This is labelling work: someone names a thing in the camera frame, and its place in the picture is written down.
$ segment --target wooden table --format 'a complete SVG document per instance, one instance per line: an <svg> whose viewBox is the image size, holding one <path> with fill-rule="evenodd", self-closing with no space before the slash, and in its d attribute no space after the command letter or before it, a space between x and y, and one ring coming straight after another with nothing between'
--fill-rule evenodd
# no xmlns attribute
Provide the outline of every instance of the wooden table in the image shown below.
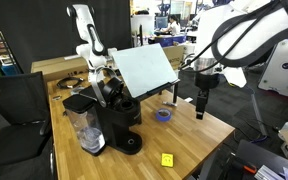
<svg viewBox="0 0 288 180"><path fill-rule="evenodd" d="M234 130L230 125L205 113L203 120L195 119L195 107L178 98L177 107L162 104L171 101L172 94L163 91L141 102L142 124L130 127L143 140L135 155L126 155L106 147L93 157L80 147L68 117L64 117L62 101L70 90L48 83L55 157L60 180L90 179L186 179ZM159 122L155 113L160 108L172 112L172 119ZM174 167L162 167L162 153L174 155Z"/></svg>

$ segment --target white machine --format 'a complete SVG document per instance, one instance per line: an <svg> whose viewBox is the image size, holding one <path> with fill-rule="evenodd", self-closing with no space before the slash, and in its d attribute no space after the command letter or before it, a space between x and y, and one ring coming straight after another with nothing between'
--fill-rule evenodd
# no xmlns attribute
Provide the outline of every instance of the white machine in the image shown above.
<svg viewBox="0 0 288 180"><path fill-rule="evenodd" d="M89 7L84 4L76 4L67 8L67 14L76 19L76 26L81 39L88 42L88 44L77 46L76 52L86 60L89 69L94 70L99 66L105 65L106 59L103 56L105 48L98 37L93 21L93 8L91 12Z"/></svg>
<svg viewBox="0 0 288 180"><path fill-rule="evenodd" d="M288 96L288 38L274 48L258 87Z"/></svg>

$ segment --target roll of tape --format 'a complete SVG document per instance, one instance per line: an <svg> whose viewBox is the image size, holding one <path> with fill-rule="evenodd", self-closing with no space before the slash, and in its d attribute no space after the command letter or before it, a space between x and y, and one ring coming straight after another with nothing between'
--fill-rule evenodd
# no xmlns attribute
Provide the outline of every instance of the roll of tape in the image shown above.
<svg viewBox="0 0 288 180"><path fill-rule="evenodd" d="M156 112L156 119L162 122L170 120L172 117L172 113L168 109L159 109Z"/></svg>

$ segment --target computer screen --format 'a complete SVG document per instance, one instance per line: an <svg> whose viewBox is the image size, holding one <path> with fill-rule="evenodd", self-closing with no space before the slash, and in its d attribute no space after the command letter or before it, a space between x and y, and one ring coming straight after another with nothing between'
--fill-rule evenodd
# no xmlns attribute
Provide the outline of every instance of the computer screen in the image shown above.
<svg viewBox="0 0 288 180"><path fill-rule="evenodd" d="M155 28L157 29L167 28L167 24L168 24L168 16L155 17Z"/></svg>

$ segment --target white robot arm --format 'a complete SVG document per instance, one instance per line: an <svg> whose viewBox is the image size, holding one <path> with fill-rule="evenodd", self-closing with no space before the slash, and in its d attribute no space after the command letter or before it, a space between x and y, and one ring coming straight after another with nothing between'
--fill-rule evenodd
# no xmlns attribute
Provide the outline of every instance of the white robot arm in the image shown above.
<svg viewBox="0 0 288 180"><path fill-rule="evenodd" d="M81 39L88 42L88 44L81 44L76 47L77 54L87 61L90 70L105 65L106 59L103 56L105 48L98 37L88 6L84 4L72 5L67 7L67 13L70 17L76 19L76 26Z"/></svg>
<svg viewBox="0 0 288 180"><path fill-rule="evenodd" d="M201 89L197 118L203 117L209 89L219 83L218 74L243 87L246 80L241 67L254 63L286 38L288 0L234 0L205 11L197 31L198 54L180 68L195 61L191 72L195 85Z"/></svg>

